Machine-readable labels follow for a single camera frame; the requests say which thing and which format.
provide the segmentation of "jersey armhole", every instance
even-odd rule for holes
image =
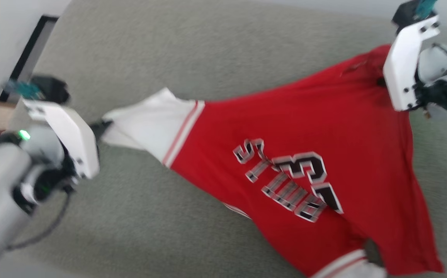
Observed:
[[[196,100],[194,108],[185,118],[179,131],[177,132],[177,135],[175,136],[174,141],[172,142],[172,145],[170,145],[170,148],[168,149],[165,157],[163,157],[163,160],[161,161],[162,164],[165,165],[167,168],[170,168],[172,166],[172,163],[175,161],[177,155],[182,149],[182,146],[184,146],[185,140],[187,139],[203,109],[204,102]]]

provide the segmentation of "gray carpet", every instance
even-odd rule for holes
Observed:
[[[438,37],[447,43],[447,29]],[[220,100],[286,84],[391,42],[386,19],[235,0],[75,0],[36,72],[66,80],[86,121],[168,86]],[[447,123],[412,113],[417,176],[447,267]],[[14,128],[29,124],[20,105]],[[301,274],[252,222],[147,153],[100,145],[102,172],[84,181],[64,223],[15,254],[95,278],[293,278]],[[22,237],[50,223],[62,197]],[[418,278],[447,277],[428,273]]]

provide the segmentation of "white fabric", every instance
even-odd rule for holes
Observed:
[[[102,140],[114,146],[147,150],[170,167],[204,109],[204,102],[180,100],[168,88],[103,116],[113,123]]]
[[[356,250],[334,260],[311,278],[386,278],[386,271],[368,262],[364,250]]]

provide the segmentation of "basketball jersey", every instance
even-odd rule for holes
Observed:
[[[218,102],[168,89],[114,110],[103,140],[145,149],[163,165],[249,217],[312,278],[442,272],[412,169],[407,112],[379,84],[389,46],[296,83]]]

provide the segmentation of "wire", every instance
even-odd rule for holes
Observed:
[[[41,234],[39,234],[35,237],[32,237],[31,239],[22,241],[21,243],[18,243],[15,245],[8,246],[6,249],[8,252],[26,248],[26,247],[29,247],[36,243],[39,243],[40,241],[42,241],[43,239],[45,239],[46,237],[48,237],[49,235],[52,234],[52,232],[60,225],[60,223],[64,219],[64,216],[66,214],[68,206],[70,205],[70,198],[71,198],[72,194],[74,193],[74,189],[70,185],[65,187],[64,191],[67,194],[66,200],[64,201],[64,204],[60,210],[60,213],[57,215],[57,218],[52,222],[52,224],[50,224],[47,229],[45,229],[43,232],[41,232]]]

